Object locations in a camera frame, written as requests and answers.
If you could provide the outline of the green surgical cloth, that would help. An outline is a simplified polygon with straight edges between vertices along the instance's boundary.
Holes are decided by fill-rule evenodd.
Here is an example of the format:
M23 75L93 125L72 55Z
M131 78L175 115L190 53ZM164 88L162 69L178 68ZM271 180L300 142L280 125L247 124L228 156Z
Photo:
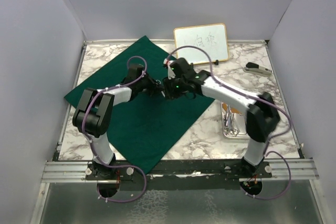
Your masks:
M147 62L153 79L167 76L163 60L168 53L143 36L66 94L66 101L77 107L86 88L119 84L127 75L127 60L132 56ZM108 140L128 162L148 173L212 103L213 99L203 96L167 100L161 94L142 92L132 101L114 106Z

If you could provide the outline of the steel hemostat clamp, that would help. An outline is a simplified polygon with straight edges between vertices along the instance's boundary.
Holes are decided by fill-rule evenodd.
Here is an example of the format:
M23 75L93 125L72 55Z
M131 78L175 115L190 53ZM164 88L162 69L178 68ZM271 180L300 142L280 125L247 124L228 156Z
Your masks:
M236 137L239 130L235 127L235 114L230 111L224 111L224 133L226 137Z

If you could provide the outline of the white board with frame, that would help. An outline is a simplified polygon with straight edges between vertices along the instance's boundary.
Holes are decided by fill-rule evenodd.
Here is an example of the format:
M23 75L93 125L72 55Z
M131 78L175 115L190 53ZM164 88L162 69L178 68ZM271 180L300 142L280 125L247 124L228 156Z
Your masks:
M223 23L179 27L173 31L176 47L195 46L208 53L213 63L229 59L226 26Z

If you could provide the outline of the orange strip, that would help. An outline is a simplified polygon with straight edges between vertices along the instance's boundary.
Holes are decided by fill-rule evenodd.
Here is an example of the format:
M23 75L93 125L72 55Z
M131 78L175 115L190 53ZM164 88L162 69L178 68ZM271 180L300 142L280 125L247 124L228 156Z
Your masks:
M224 111L230 111L231 113L240 114L240 112L237 109L235 109L232 106L227 105L226 103L222 104L222 108L223 108Z

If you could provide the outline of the stainless steel tray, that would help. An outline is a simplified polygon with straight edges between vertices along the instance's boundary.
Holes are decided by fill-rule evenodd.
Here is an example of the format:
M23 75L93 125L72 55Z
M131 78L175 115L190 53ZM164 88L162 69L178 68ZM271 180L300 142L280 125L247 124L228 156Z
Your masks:
M220 103L222 114L223 135L228 139L248 140L246 117L235 108Z

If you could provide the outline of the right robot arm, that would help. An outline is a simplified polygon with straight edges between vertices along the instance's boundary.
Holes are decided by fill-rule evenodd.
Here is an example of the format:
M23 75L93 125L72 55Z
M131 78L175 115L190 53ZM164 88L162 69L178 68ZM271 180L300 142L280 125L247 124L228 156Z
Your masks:
M234 88L213 78L209 71L196 72L184 58L165 59L163 66L167 69L167 77L163 79L167 99L174 100L189 93L193 99L198 95L208 97L236 109L245 117L249 142L241 159L240 172L246 177L258 174L268 137L280 121L270 93L255 94Z

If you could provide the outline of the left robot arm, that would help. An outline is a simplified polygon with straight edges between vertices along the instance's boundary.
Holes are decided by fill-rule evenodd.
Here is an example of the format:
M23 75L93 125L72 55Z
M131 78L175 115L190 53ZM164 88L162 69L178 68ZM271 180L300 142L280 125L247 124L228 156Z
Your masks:
M115 175L116 157L110 148L107 130L113 107L132 101L138 94L163 94L163 85L147 73L146 65L130 64L126 77L114 87L84 90L72 123L88 140L93 153L92 165L104 179Z

